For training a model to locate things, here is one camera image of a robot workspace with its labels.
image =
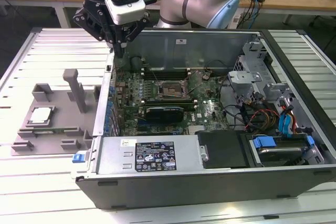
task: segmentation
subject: table leg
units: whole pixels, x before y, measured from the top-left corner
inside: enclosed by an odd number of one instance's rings
[[[70,28],[71,24],[70,24],[69,16],[68,16],[68,13],[65,7],[62,5],[56,5],[54,6],[54,9],[56,11],[56,15],[58,17],[61,28]]]
[[[228,24],[228,29],[237,29],[241,15],[244,13],[244,8],[238,8],[231,22]]]
[[[4,5],[0,5],[0,16],[7,16],[7,10]]]
[[[287,15],[285,16],[285,18],[283,19],[282,23],[283,23],[284,25],[287,25],[291,17],[292,17],[291,14],[287,14]]]

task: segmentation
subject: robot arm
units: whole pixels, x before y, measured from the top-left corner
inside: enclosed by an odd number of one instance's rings
[[[74,21],[95,39],[105,40],[121,58],[127,42],[133,41],[149,21],[146,5],[156,1],[84,0]],[[224,28],[238,3],[239,0],[164,0],[158,26],[174,27],[192,21],[209,28]]]
[[[156,0],[84,0],[74,21],[99,41],[105,40],[122,57],[128,41],[147,24],[146,4]]]

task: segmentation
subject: gray fixture post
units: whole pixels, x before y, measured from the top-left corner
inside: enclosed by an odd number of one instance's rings
[[[78,71],[77,69],[66,69],[63,73],[63,79],[69,83],[70,89],[73,94],[73,98],[77,103],[80,113],[86,112],[85,96],[82,85],[77,81]]]

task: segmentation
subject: black plastic cover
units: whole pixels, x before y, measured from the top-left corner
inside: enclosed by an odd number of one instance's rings
[[[206,146],[209,160],[203,162],[206,169],[213,168],[250,168],[255,167],[242,131],[201,131],[198,142]]]

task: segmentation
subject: blue latch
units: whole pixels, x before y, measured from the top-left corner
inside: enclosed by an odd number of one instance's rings
[[[313,146],[315,144],[315,141],[312,138],[312,136],[307,136],[307,141],[308,141],[308,143],[309,143],[310,146]]]
[[[73,163],[85,163],[85,154],[75,154],[72,157]]]
[[[273,137],[271,136],[259,136],[253,139],[254,146],[256,148],[261,147],[276,147],[277,144],[275,143]]]

